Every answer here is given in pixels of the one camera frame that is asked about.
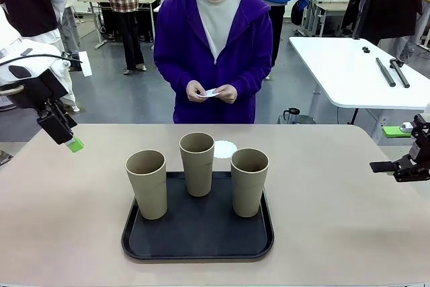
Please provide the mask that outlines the person's left hand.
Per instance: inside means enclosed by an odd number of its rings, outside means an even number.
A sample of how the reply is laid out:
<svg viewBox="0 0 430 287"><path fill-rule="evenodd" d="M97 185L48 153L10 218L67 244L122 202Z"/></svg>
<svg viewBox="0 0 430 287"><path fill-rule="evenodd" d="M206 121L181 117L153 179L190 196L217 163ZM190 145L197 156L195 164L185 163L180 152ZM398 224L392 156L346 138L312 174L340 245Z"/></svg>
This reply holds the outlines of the person's left hand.
<svg viewBox="0 0 430 287"><path fill-rule="evenodd" d="M218 99L221 99L223 102L228 104L233 104L238 95L236 88L230 84L218 87L214 93Z"/></svg>

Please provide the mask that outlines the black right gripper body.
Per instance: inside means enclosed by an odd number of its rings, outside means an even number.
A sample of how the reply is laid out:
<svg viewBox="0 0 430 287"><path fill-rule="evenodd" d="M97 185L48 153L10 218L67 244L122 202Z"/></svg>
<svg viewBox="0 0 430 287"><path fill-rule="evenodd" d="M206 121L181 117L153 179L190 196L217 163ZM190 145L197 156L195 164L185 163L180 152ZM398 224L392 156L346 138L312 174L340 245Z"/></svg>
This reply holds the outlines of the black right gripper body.
<svg viewBox="0 0 430 287"><path fill-rule="evenodd" d="M394 164L397 182L429 181L429 114L417 114L411 122L414 143Z"/></svg>

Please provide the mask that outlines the person's right hand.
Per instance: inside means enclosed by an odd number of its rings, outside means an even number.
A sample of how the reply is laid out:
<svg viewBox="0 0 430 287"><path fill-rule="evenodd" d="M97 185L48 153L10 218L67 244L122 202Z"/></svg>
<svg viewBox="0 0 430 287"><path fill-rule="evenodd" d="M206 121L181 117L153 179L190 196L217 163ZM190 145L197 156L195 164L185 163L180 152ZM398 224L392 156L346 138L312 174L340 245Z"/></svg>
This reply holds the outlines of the person's right hand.
<svg viewBox="0 0 430 287"><path fill-rule="evenodd" d="M201 103L206 100L206 91L198 81L190 81L187 84L186 93L189 101Z"/></svg>

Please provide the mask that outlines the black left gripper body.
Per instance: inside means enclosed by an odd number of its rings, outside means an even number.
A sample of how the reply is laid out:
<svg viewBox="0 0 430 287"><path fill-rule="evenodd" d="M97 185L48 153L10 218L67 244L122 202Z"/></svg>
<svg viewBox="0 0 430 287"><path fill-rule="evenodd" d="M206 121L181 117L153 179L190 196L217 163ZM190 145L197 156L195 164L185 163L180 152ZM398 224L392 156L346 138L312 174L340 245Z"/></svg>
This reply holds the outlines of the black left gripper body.
<svg viewBox="0 0 430 287"><path fill-rule="evenodd" d="M38 116L44 116L48 112L66 112L61 98L67 94L67 90L51 70L32 79L21 79L9 85L8 90L15 91L8 98L17 107L32 109Z"/></svg>

